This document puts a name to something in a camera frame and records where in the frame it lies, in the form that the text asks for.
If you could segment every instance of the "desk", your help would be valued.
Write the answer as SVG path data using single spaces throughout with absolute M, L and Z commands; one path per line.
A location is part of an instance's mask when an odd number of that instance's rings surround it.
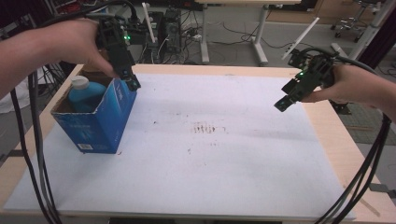
M 78 66 L 72 76 L 75 75 L 81 66 Z M 221 67 L 221 66 L 185 66 L 185 65 L 151 65 L 138 64 L 134 66 L 137 74 L 208 74 L 213 76 L 224 76 L 233 74 L 237 76 L 265 76 L 265 77 L 287 77 L 295 76 L 297 70 L 293 68 L 257 68 L 257 67 Z M 54 119 L 50 115 L 50 108 L 63 94 L 67 86 L 70 85 L 70 78 L 66 80 L 57 94 L 49 103 L 48 107 L 40 116 L 43 135 L 46 136 L 52 126 Z M 333 112 L 332 107 L 327 102 L 317 104 L 306 104 L 304 109 L 312 122 L 319 142 L 325 149 L 332 168 L 334 169 L 339 182 L 346 186 L 353 175 L 360 167 L 363 156 L 357 149 L 347 130 L 340 119 Z M 34 144 L 33 131 L 26 134 L 27 145 Z M 15 189 L 26 168 L 22 157 L 8 158 L 0 168 L 0 214 L 9 214 L 3 209 L 7 198 Z M 395 223 L 396 208 L 387 194 L 368 191 L 354 209 L 357 222 L 365 223 Z M 92 214 L 64 214 L 87 216 Z
M 276 0 L 195 0 L 200 4 L 204 4 L 203 10 L 203 21 L 202 21 L 202 39 L 201 39 L 201 56 L 202 56 L 202 63 L 209 64 L 209 53 L 207 51 L 207 40 L 206 40 L 206 33 L 207 33 L 207 23 L 208 20 L 208 10 L 209 7 L 207 4 L 263 4 L 260 16 L 256 15 L 255 11 L 250 9 L 246 10 L 244 7 L 235 7 L 231 8 L 231 10 L 227 10 L 224 7 L 218 7 L 218 10 L 215 12 L 217 18 L 221 18 L 222 21 L 231 20 L 231 21 L 243 21 L 241 17 L 238 17 L 235 14 L 238 13 L 245 13 L 249 15 L 248 21 L 256 21 L 259 19 L 260 24 L 258 30 L 256 32 L 256 36 L 252 37 L 252 44 L 253 48 L 255 49 L 258 57 L 259 57 L 259 65 L 265 66 L 268 64 L 267 57 L 265 56 L 264 51 L 262 50 L 261 39 L 262 39 L 262 31 L 264 29 L 265 19 L 268 13 L 268 6 L 275 5 L 275 4 L 283 4 L 283 5 L 293 5 L 299 4 L 300 0 L 284 0 L 284 1 L 276 1 Z

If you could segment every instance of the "bottle cap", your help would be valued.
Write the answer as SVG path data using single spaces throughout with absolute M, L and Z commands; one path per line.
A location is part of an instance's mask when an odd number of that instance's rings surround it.
M 72 77 L 72 86 L 75 90 L 84 90 L 90 85 L 90 81 L 86 77 Z

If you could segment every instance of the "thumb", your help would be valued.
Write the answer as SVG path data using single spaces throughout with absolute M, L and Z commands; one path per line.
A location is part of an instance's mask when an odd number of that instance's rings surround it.
M 331 88 L 323 89 L 320 91 L 313 91 L 309 95 L 305 96 L 302 100 L 303 103 L 316 103 L 323 100 L 328 100 L 333 98 L 333 91 Z
M 113 69 L 113 66 L 110 64 L 108 60 L 106 60 L 99 52 L 92 55 L 92 66 L 101 70 L 108 77 L 119 77 Z

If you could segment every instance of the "white antenna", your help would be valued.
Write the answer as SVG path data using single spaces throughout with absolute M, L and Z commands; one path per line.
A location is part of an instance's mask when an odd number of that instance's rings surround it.
M 314 21 L 303 31 L 303 33 L 291 44 L 291 46 L 288 48 L 286 53 L 283 55 L 282 60 L 284 60 L 288 55 L 291 53 L 291 51 L 298 45 L 300 44 L 301 40 L 308 34 L 308 32 L 312 29 L 312 27 L 317 23 L 319 20 L 319 17 L 316 17 Z
M 145 12 L 146 22 L 148 24 L 149 35 L 151 36 L 152 43 L 155 43 L 155 37 L 154 37 L 154 33 L 152 33 L 151 20 L 149 17 L 148 9 L 146 7 L 146 3 L 142 2 L 142 6 L 143 6 L 143 11 Z

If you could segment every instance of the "blue box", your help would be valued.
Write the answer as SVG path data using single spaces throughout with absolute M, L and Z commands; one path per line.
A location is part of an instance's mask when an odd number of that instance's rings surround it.
M 96 110 L 73 113 L 67 100 L 70 86 L 50 113 L 81 152 L 114 154 L 134 105 L 136 91 L 129 91 L 125 82 L 103 73 L 80 72 L 79 75 L 107 87 Z

